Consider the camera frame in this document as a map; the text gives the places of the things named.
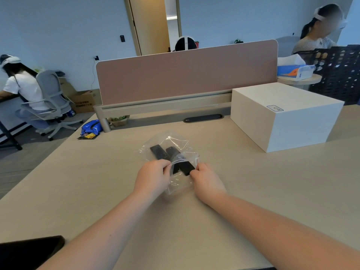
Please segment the clear zip plastic bag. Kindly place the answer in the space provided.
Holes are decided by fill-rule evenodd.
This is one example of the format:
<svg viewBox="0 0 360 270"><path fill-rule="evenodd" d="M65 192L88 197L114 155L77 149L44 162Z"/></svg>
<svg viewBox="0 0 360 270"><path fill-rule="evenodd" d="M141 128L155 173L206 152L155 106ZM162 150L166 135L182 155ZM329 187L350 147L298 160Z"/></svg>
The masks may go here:
<svg viewBox="0 0 360 270"><path fill-rule="evenodd" d="M200 155L198 153L194 152L183 152L183 156L185 156L185 160L189 161L195 168L199 162ZM167 195L175 194L176 192L182 191L184 189L187 189L191 187L193 184L192 179L189 176L183 175L182 172L178 172L175 175L171 175L170 177L170 183L165 190L165 193Z"/></svg>

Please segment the brown cardboard box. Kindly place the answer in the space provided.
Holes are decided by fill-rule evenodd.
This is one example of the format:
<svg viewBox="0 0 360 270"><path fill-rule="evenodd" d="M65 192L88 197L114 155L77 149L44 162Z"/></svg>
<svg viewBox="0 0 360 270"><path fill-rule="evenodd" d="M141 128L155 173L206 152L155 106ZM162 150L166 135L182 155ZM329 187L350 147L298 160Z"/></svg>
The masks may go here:
<svg viewBox="0 0 360 270"><path fill-rule="evenodd" d="M64 97L70 100L70 105L76 114L94 111L94 105L98 100L97 90L76 91L66 78L59 78L59 82Z"/></svg>

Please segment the blue snack packet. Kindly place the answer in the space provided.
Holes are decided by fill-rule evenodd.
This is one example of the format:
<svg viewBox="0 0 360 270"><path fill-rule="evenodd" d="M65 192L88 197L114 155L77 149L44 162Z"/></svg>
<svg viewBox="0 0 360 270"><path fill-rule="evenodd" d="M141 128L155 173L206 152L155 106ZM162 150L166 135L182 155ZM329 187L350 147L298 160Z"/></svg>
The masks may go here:
<svg viewBox="0 0 360 270"><path fill-rule="evenodd" d="M85 134L94 134L97 136L102 131L103 131L103 128L101 126L99 119L95 119L90 122L87 122L81 127L81 135L82 136Z"/></svg>

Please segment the person's right hand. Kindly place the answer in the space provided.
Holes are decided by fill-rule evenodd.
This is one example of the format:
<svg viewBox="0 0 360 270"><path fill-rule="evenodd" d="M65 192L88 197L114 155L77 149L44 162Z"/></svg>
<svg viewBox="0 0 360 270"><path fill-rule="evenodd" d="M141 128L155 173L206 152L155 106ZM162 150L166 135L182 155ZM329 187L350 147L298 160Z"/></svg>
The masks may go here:
<svg viewBox="0 0 360 270"><path fill-rule="evenodd" d="M212 207L220 197L227 194L227 190L209 164L198 163L195 169L200 170L200 179L193 181L195 194L204 204Z"/></svg>

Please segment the blue and white tissue box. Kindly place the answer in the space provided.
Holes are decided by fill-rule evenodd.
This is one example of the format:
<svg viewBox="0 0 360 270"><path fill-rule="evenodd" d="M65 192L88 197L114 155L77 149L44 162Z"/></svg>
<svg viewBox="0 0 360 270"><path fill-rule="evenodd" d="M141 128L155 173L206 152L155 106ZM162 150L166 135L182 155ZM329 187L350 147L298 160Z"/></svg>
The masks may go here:
<svg viewBox="0 0 360 270"><path fill-rule="evenodd" d="M277 58L277 79L302 81L313 76L315 65L308 65L299 54Z"/></svg>

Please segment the clear crumpled plastic bag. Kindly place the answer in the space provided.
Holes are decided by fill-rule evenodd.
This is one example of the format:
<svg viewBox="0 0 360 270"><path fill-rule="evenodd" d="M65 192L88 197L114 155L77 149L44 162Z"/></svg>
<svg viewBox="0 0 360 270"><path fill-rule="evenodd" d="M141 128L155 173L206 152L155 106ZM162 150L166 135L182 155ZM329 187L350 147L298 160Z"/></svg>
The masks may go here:
<svg viewBox="0 0 360 270"><path fill-rule="evenodd" d="M181 153L194 152L189 140L187 140L185 137L174 131L165 131L152 136L140 147L138 152L144 160L157 160L150 150L150 147L154 145L160 145L164 150L170 146L174 146Z"/></svg>

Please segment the person's left hand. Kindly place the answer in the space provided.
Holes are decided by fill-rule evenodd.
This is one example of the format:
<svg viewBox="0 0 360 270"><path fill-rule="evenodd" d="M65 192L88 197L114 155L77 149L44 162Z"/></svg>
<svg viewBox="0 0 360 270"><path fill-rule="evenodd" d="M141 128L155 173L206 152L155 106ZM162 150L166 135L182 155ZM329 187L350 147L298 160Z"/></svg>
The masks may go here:
<svg viewBox="0 0 360 270"><path fill-rule="evenodd" d="M153 202L168 187L170 180L164 180L163 169L172 166L168 160L146 162L138 171L133 194Z"/></svg>

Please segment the short black remote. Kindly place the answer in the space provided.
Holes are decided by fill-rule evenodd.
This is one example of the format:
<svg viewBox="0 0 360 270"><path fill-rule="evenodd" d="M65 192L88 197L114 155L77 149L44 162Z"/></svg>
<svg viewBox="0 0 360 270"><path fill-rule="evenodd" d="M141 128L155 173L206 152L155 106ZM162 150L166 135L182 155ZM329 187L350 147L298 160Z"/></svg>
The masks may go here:
<svg viewBox="0 0 360 270"><path fill-rule="evenodd" d="M151 146L150 150L157 160L160 159L164 159L168 161L171 160L167 152L160 145Z"/></svg>

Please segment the long black remote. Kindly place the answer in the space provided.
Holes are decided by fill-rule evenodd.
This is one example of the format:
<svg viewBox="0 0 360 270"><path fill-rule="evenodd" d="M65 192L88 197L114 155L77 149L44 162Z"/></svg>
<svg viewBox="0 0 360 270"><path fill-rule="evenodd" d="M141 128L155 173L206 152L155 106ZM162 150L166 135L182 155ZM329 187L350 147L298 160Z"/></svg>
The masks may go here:
<svg viewBox="0 0 360 270"><path fill-rule="evenodd" d="M166 153L170 157L170 161L173 163L173 175L182 172L183 175L189 176L190 172L195 169L195 167L187 160L185 156L174 146L170 146L165 149Z"/></svg>

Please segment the pink desk divider panel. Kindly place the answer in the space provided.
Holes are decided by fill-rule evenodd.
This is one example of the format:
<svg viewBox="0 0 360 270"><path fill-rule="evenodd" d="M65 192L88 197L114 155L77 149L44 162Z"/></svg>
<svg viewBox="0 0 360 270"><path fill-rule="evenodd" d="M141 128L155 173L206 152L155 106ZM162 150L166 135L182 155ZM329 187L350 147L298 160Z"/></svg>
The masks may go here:
<svg viewBox="0 0 360 270"><path fill-rule="evenodd" d="M176 51L98 62L103 105L227 91L277 81L278 42Z"/></svg>

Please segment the wooden door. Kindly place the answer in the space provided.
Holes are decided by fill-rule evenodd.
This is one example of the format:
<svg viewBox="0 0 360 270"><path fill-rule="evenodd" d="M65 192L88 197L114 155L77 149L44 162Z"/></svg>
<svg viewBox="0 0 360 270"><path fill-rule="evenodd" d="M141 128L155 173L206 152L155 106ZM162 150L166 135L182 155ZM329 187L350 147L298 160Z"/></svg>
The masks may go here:
<svg viewBox="0 0 360 270"><path fill-rule="evenodd" d="M129 0L140 55L167 53L170 48L164 0Z"/></svg>

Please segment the round beige side table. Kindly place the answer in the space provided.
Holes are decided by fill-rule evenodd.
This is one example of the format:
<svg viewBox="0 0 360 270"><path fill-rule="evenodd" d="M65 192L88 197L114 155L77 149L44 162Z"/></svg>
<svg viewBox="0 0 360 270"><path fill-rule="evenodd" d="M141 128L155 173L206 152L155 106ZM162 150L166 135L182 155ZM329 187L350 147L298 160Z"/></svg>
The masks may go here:
<svg viewBox="0 0 360 270"><path fill-rule="evenodd" d="M306 79L299 80L299 81L294 81L293 79L288 80L288 79L278 78L277 82L285 84L285 85L289 85L289 86L300 87L301 89L303 89L304 86L317 84L321 80L322 80L322 76L320 76L318 74L313 74L311 78L306 78Z"/></svg>

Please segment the person's right forearm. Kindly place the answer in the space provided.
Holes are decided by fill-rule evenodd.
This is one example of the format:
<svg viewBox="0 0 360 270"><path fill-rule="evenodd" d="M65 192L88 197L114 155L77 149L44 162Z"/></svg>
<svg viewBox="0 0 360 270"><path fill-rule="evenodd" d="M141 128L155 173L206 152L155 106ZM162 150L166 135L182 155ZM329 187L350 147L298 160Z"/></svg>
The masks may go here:
<svg viewBox="0 0 360 270"><path fill-rule="evenodd" d="M360 251L310 227L224 191L198 196L277 270L360 270Z"/></svg>

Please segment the box with green plants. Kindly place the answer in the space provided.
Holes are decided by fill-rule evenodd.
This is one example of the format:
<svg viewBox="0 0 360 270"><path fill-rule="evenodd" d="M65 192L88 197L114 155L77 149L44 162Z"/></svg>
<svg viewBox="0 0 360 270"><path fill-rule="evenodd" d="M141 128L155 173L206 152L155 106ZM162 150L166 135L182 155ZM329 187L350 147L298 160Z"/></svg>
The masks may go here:
<svg viewBox="0 0 360 270"><path fill-rule="evenodd" d="M113 126L113 127L122 127L127 125L129 115L122 116L122 117L111 117L107 118L107 121Z"/></svg>

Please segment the black perforated crate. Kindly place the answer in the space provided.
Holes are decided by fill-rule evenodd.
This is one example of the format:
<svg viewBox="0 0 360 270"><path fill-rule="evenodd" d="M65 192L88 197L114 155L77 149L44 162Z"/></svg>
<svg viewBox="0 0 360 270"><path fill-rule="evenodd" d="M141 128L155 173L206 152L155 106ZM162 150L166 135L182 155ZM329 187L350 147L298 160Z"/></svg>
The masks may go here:
<svg viewBox="0 0 360 270"><path fill-rule="evenodd" d="M321 81L307 90L344 101L360 104L360 45L333 46L329 49L297 51L307 65L314 65L314 74Z"/></svg>

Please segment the person's left forearm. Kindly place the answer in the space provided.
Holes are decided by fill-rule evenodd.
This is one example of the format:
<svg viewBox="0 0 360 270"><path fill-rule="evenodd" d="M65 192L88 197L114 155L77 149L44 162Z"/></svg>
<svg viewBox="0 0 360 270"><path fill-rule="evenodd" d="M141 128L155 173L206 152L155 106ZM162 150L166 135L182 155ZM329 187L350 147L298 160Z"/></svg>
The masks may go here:
<svg viewBox="0 0 360 270"><path fill-rule="evenodd" d="M133 191L37 270L112 270L142 215L160 194Z"/></svg>

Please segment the grey mesh office chair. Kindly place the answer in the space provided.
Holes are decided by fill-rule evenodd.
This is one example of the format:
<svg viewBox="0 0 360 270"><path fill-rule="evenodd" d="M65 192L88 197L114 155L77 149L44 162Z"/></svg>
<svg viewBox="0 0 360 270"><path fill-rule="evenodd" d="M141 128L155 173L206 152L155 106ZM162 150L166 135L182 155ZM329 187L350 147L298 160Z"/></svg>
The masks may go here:
<svg viewBox="0 0 360 270"><path fill-rule="evenodd" d="M63 121L61 118L71 111L70 100L65 97L61 90L61 84L55 71L46 70L40 72L36 76L36 80L43 94L43 100L37 101L37 103L44 103L48 109L47 112L42 111L36 113L31 108L30 103L22 103L20 109L28 113L31 113L29 119L32 121L55 121L56 125L51 125L51 131L49 134L44 131L40 132L41 136L46 136L49 141L53 140L53 137L61 128L67 128L76 131L80 125L84 123L84 120L76 121Z"/></svg>

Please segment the white cardboard box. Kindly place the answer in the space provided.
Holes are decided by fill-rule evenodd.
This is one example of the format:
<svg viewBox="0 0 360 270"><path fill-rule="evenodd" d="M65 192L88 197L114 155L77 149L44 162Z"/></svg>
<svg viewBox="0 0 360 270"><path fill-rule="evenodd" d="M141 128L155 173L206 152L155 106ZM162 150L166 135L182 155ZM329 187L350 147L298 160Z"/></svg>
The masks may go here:
<svg viewBox="0 0 360 270"><path fill-rule="evenodd" d="M325 143L343 106L344 101L274 82L233 89L230 118L270 153Z"/></svg>

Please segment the black tablet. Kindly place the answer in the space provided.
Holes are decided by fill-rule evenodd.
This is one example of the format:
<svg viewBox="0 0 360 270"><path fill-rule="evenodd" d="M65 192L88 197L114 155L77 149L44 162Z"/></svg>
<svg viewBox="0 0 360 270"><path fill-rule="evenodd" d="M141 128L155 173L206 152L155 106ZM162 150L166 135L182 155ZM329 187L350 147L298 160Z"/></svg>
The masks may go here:
<svg viewBox="0 0 360 270"><path fill-rule="evenodd" d="M36 270L64 245L61 235L0 243L0 270Z"/></svg>

